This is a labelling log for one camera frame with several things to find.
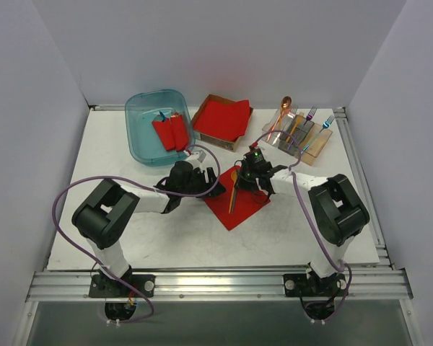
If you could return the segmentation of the red paper napkin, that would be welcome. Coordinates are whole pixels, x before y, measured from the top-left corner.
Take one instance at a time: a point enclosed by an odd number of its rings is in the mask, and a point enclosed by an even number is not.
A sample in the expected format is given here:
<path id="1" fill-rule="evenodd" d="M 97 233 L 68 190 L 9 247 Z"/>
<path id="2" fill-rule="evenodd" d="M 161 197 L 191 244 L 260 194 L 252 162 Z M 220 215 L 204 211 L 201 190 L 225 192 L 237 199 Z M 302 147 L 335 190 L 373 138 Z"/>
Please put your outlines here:
<path id="1" fill-rule="evenodd" d="M 237 189 L 234 213 L 229 214 L 229 201 L 233 185 L 231 173 L 234 169 L 239 170 L 240 165 L 228 169 L 219 178 L 219 183 L 226 189 L 224 193 L 217 197 L 204 198 L 204 202 L 211 212 L 228 231 L 231 231 L 270 203 L 270 199 L 264 191 L 249 192 Z"/>

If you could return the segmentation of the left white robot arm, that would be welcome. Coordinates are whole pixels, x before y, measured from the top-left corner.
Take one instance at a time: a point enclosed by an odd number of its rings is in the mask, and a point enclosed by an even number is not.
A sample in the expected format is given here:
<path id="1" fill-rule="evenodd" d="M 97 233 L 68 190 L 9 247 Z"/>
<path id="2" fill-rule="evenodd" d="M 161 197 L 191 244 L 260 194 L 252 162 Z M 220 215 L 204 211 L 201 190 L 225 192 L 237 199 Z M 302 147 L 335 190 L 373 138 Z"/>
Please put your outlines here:
<path id="1" fill-rule="evenodd" d="M 105 287 L 114 296 L 131 289 L 130 264 L 123 255 L 120 238 L 135 213 L 167 214 L 186 196 L 215 198 L 226 192 L 214 170 L 178 161 L 152 191 L 124 187 L 105 178 L 74 212 L 71 222 L 92 247 L 107 276 Z"/>

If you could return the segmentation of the yellow plastic spoon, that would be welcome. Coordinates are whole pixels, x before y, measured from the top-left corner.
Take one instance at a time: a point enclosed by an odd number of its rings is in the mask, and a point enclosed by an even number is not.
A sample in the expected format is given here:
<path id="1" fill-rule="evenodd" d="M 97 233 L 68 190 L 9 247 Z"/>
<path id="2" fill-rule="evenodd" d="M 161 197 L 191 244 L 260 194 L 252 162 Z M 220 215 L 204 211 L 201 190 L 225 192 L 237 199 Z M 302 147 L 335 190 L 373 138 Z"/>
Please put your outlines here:
<path id="1" fill-rule="evenodd" d="M 229 210 L 228 210 L 229 214 L 234 213 L 234 209 L 235 209 L 235 201 L 237 198 L 238 169 L 234 169 L 232 171 L 231 179 L 232 179 L 233 185 L 232 185 L 231 197 L 230 197 L 230 201 L 229 201 Z"/>

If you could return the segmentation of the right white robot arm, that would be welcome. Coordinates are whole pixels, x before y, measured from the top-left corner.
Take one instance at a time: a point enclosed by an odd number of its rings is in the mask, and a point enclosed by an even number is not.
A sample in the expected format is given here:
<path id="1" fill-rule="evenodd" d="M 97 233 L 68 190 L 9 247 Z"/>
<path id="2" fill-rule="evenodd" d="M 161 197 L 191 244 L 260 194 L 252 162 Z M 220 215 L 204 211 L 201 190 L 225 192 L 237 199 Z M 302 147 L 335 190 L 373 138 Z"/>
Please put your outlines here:
<path id="1" fill-rule="evenodd" d="M 369 213 L 344 174 L 319 177 L 299 173 L 263 160 L 241 162 L 238 187 L 263 190 L 269 195 L 295 196 L 320 249 L 309 263 L 305 278 L 309 292 L 321 295 L 331 287 L 331 276 L 343 272 L 344 255 L 354 238 L 369 223 Z"/>

